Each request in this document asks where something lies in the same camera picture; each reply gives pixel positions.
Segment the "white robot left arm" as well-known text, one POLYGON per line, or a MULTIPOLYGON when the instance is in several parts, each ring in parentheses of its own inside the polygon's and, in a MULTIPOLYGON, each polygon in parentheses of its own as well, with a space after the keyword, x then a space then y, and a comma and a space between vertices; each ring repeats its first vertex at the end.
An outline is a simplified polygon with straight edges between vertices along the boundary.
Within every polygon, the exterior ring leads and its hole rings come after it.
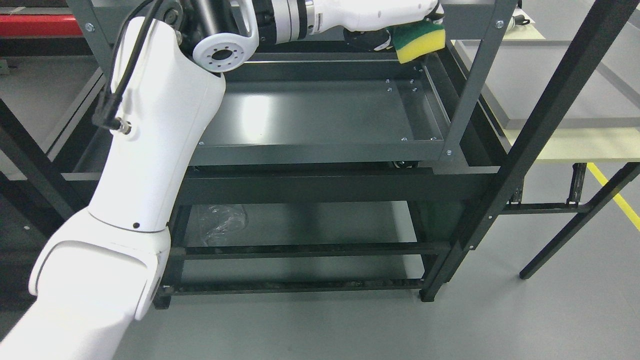
POLYGON ((3 360, 110 360, 146 316, 170 253, 186 169, 226 93, 224 73, 270 32, 302 29, 311 0, 190 0, 187 20, 153 0, 123 21, 94 121, 112 142, 87 207, 51 236, 29 277, 35 302, 1 342, 3 360))

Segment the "white robotic left hand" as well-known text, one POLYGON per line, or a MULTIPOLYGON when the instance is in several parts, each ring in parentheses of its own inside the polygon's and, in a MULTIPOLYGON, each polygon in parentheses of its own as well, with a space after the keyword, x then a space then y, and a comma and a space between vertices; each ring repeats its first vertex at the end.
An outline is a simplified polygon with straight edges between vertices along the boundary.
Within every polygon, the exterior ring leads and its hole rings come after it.
POLYGON ((342 27, 350 42, 360 41, 368 50, 393 47, 390 27, 422 20, 442 23, 445 11, 439 0, 315 0, 309 34, 342 27))

